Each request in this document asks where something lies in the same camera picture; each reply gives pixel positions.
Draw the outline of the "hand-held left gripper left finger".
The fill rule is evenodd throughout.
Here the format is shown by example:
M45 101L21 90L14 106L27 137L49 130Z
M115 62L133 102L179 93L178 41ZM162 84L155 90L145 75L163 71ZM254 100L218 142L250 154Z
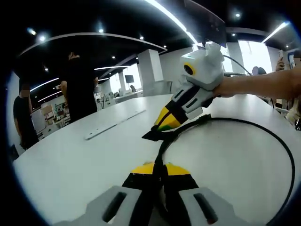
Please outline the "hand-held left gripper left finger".
M121 186L113 186L88 203L86 212L56 226L147 226L153 210L154 163L138 166Z

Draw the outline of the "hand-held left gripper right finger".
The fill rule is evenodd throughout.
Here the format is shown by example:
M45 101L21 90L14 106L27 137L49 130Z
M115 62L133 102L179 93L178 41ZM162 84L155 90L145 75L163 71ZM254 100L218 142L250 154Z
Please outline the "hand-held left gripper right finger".
M238 226L239 218L225 199L199 187L180 166L164 166L166 209L173 226Z

